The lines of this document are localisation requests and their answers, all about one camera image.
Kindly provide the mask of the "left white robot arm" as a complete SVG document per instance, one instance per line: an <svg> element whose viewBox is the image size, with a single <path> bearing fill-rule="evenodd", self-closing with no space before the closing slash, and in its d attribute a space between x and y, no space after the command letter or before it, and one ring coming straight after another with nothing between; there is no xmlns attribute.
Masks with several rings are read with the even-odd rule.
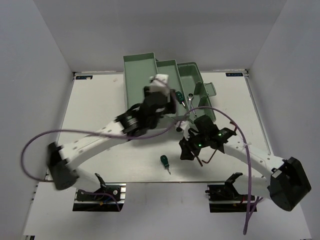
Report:
<svg viewBox="0 0 320 240"><path fill-rule="evenodd" d="M58 191L74 187L88 192L96 200L105 196L106 187L100 175L88 173L80 169L80 165L114 146L148 139L148 130L155 129L164 115L176 113L175 90L165 87L152 91L146 86L144 93L142 103L133 105L97 132L87 132L84 138L69 144L48 145L47 166Z"/></svg>

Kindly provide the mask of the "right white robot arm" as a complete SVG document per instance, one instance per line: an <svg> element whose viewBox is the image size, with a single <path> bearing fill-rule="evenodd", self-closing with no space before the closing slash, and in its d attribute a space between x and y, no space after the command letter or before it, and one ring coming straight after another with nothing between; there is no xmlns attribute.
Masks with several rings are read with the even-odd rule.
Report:
<svg viewBox="0 0 320 240"><path fill-rule="evenodd" d="M258 171L254 177L242 172L233 173L221 186L227 197L236 200L250 192L252 195L272 200L284 211L292 211L311 191L311 185L301 162L290 157L284 159L271 155L251 144L227 127L218 129L206 116L198 117L195 129L188 121L176 124L176 130L183 133L179 141L181 160L194 160L203 148L210 147L225 155L234 157Z"/></svg>

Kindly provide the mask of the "green stubby screwdriver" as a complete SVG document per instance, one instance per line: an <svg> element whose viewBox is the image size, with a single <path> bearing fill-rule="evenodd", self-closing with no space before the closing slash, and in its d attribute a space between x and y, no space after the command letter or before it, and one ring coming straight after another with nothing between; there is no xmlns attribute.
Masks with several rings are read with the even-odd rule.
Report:
<svg viewBox="0 0 320 240"><path fill-rule="evenodd" d="M169 174L171 174L171 172L170 172L170 165L169 165L167 156L166 156L166 155L161 155L161 156L160 156L160 161L161 161L164 169L167 170L167 172L168 172Z"/></svg>
<svg viewBox="0 0 320 240"><path fill-rule="evenodd" d="M179 104L181 104L184 108L186 108L184 95L180 91L176 91L175 96Z"/></svg>

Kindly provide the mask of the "large silver ratchet wrench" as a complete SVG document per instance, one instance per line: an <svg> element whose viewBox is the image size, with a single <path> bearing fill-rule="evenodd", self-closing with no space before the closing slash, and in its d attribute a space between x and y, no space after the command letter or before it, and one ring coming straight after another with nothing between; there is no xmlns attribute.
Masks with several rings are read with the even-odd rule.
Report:
<svg viewBox="0 0 320 240"><path fill-rule="evenodd" d="M195 110L194 110L194 107L193 107L193 99L194 99L194 95L193 95L192 93L189 93L189 94L188 94L188 104L189 104L189 108L190 108L191 112L193 113L193 116L194 116L195 118L197 118L198 116L197 116L197 114L196 114L196 112L195 112Z"/></svg>

